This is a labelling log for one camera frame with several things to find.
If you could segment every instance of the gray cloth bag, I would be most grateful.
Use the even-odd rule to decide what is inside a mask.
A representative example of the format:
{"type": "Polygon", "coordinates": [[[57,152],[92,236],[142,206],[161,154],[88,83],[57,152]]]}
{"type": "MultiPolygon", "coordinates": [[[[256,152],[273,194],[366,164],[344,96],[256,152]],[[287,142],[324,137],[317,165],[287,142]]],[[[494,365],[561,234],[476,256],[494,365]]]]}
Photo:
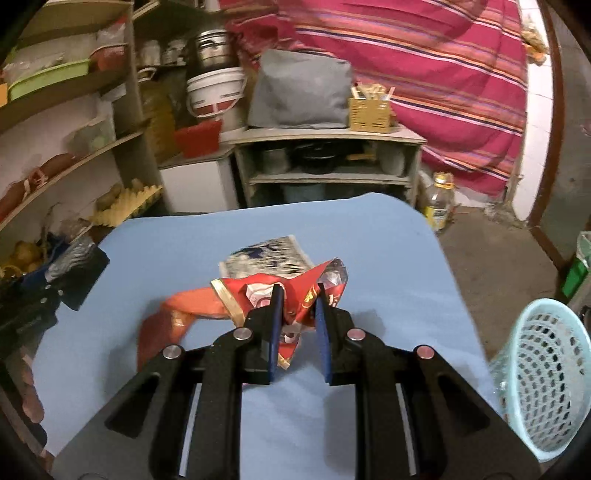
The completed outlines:
{"type": "Polygon", "coordinates": [[[266,128],[348,127],[348,61],[267,50],[261,56],[248,124],[266,128]]]}

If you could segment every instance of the red striped fabric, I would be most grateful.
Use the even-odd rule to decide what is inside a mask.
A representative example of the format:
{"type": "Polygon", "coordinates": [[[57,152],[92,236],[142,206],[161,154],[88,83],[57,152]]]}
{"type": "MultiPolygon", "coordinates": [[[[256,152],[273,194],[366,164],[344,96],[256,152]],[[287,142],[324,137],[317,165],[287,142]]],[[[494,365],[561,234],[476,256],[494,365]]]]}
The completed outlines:
{"type": "Polygon", "coordinates": [[[526,56],[515,1],[276,5],[276,14],[228,25],[251,59],[266,48],[282,48],[324,51],[351,62],[358,81],[396,87],[399,120],[428,141],[423,161],[479,192],[503,191],[525,128],[526,56]]]}

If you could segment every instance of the wicker basket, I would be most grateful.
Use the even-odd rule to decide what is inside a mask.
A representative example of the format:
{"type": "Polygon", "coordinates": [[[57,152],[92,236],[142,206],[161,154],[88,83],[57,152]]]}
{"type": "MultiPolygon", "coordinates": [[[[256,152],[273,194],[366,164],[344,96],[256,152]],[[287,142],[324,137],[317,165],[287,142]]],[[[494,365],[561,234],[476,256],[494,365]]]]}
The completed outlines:
{"type": "Polygon", "coordinates": [[[355,132],[389,134],[392,131],[390,102],[349,99],[349,128],[355,132]]]}

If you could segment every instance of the egg carton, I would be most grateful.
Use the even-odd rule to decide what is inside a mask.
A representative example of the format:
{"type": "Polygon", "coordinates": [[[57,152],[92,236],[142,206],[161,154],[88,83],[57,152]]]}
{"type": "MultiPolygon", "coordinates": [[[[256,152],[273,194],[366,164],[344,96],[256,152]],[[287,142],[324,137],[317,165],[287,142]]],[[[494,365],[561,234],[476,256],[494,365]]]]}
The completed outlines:
{"type": "Polygon", "coordinates": [[[111,207],[102,212],[95,212],[90,221],[95,225],[117,227],[128,218],[133,218],[145,212],[161,196],[162,185],[144,187],[139,192],[125,189],[111,207]]]}

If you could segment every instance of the cooking oil bottle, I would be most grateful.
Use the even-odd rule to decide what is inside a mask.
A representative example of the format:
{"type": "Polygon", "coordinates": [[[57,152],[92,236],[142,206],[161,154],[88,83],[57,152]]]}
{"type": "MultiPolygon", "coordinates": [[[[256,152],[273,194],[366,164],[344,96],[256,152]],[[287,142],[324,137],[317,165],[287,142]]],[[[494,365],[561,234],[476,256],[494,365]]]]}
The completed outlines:
{"type": "Polygon", "coordinates": [[[453,175],[438,171],[433,176],[433,184],[427,188],[425,217],[435,233],[445,228],[454,206],[453,175]]]}

